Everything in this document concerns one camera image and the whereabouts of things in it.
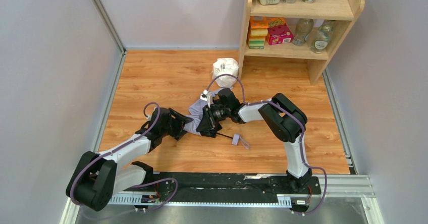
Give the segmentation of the lavender folding umbrella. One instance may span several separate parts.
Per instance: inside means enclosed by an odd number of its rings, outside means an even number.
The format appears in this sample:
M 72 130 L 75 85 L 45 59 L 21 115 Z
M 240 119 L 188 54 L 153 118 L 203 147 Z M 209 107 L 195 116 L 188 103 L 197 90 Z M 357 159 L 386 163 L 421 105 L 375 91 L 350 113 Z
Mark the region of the lavender folding umbrella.
M 219 90 L 211 91 L 211 92 L 212 93 L 217 93 Z M 206 103 L 206 101 L 203 101 L 201 99 L 199 99 L 198 101 L 196 101 L 195 103 L 193 103 L 189 107 L 190 115 L 188 115 L 188 117 L 190 117 L 192 119 L 192 122 L 187 123 L 184 126 L 184 130 L 186 130 L 189 133 L 201 136 L 200 133 L 196 132 L 196 128 L 197 128 L 197 126 L 199 125 L 199 123 L 200 123 L 200 121 L 202 119 L 202 109 L 204 107 L 208 107 L 207 103 Z M 215 107 L 215 108 L 220 109 L 218 106 L 214 105 L 214 103 L 210 107 Z M 227 118 L 230 118 L 230 117 L 226 116 L 226 113 L 223 110 L 221 110 L 221 111 L 222 111 L 222 117 L 221 117 L 221 120 L 219 121 L 219 123 L 221 121 L 227 119 Z M 244 124 L 244 123 L 248 123 L 248 122 L 251 122 L 251 121 L 259 119 L 259 115 L 257 115 L 255 113 L 254 107 L 247 106 L 247 105 L 245 105 L 243 103 L 241 103 L 241 108 L 239 109 L 238 114 L 239 114 L 241 120 L 240 121 L 232 121 L 232 122 L 238 123 L 238 124 Z

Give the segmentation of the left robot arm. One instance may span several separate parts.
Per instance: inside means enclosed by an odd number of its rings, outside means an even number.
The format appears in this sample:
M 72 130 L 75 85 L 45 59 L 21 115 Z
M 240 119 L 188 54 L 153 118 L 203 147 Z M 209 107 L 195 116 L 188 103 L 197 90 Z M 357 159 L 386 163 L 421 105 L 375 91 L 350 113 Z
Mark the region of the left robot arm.
M 128 140 L 102 152 L 85 152 L 66 187 L 66 196 L 76 205 L 104 209 L 115 194 L 144 184 L 152 167 L 137 158 L 153 151 L 166 136 L 180 140 L 186 134 L 185 125 L 191 122 L 192 118 L 172 108 L 157 106 Z

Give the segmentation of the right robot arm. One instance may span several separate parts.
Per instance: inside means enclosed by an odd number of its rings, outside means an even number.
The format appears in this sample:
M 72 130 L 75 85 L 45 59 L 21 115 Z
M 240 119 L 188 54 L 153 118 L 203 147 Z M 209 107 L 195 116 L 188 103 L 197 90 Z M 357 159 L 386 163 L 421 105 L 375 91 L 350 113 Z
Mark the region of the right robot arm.
M 220 122 L 227 118 L 238 124 L 265 121 L 272 133 L 284 143 L 289 182 L 300 188 L 311 178 L 312 171 L 306 163 L 303 144 L 307 116 L 285 95 L 277 93 L 268 100 L 241 103 L 229 88 L 218 92 L 205 90 L 189 111 L 199 118 L 192 131 L 213 138 L 222 128 Z

